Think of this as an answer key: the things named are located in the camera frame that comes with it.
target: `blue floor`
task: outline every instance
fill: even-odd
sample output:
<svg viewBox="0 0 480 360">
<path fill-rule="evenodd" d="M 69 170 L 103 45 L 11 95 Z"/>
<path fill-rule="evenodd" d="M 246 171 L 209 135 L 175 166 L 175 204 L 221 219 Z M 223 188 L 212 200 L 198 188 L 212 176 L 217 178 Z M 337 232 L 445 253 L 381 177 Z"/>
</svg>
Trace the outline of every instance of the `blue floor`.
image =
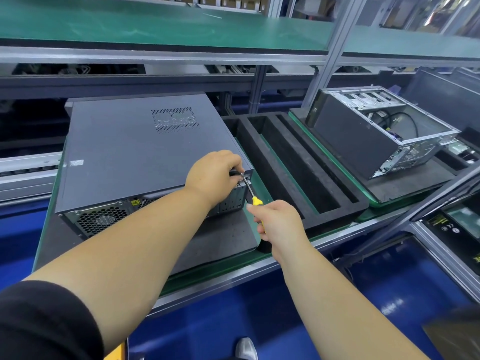
<svg viewBox="0 0 480 360">
<path fill-rule="evenodd" d="M 0 289 L 32 268 L 46 205 L 0 211 Z M 469 304 L 466 295 L 412 240 L 350 268 L 357 288 L 431 359 L 442 357 L 422 325 Z M 215 360 L 231 356 L 238 338 L 253 339 L 260 359 L 319 359 L 275 271 L 162 317 L 145 320 L 130 337 L 138 358 Z"/>
</svg>

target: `workstation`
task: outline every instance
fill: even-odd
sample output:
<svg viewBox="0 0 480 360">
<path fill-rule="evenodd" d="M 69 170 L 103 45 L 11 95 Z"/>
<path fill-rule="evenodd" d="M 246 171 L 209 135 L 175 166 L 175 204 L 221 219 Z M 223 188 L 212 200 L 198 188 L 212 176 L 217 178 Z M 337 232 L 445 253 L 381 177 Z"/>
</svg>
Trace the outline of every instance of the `workstation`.
<svg viewBox="0 0 480 360">
<path fill-rule="evenodd" d="M 278 269 L 245 209 L 248 186 L 263 204 L 295 206 L 312 245 L 339 265 L 413 233 L 478 302 L 467 257 L 480 249 L 452 247 L 435 226 L 437 210 L 455 227 L 465 226 L 459 211 L 476 210 L 468 197 L 480 180 L 480 41 L 454 35 L 462 8 L 435 33 L 411 29 L 419 5 L 402 21 L 410 29 L 394 29 L 386 24 L 398 0 L 381 0 L 367 20 L 371 2 L 344 0 L 325 20 L 305 4 L 296 12 L 296 0 L 286 17 L 284 0 L 259 0 L 258 10 L 4 0 L 0 111 L 20 116 L 18 126 L 7 119 L 11 136 L 34 133 L 0 145 L 0 207 L 49 200 L 33 270 L 182 187 L 209 151 L 228 149 L 242 156 L 245 181 L 206 218 L 149 316 Z M 39 113 L 43 122 L 32 123 Z M 355 255 L 337 256 L 366 235 Z"/>
</svg>

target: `green workbench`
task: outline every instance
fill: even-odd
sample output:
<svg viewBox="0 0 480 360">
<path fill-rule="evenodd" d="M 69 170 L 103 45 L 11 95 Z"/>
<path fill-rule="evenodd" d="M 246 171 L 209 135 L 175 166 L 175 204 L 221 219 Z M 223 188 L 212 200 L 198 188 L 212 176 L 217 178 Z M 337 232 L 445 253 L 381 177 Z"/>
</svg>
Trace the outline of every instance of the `green workbench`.
<svg viewBox="0 0 480 360">
<path fill-rule="evenodd" d="M 4 46 L 325 55 L 332 28 L 324 21 L 124 0 L 1 0 L 0 8 Z M 342 56 L 477 61 L 480 40 L 355 26 Z"/>
</svg>

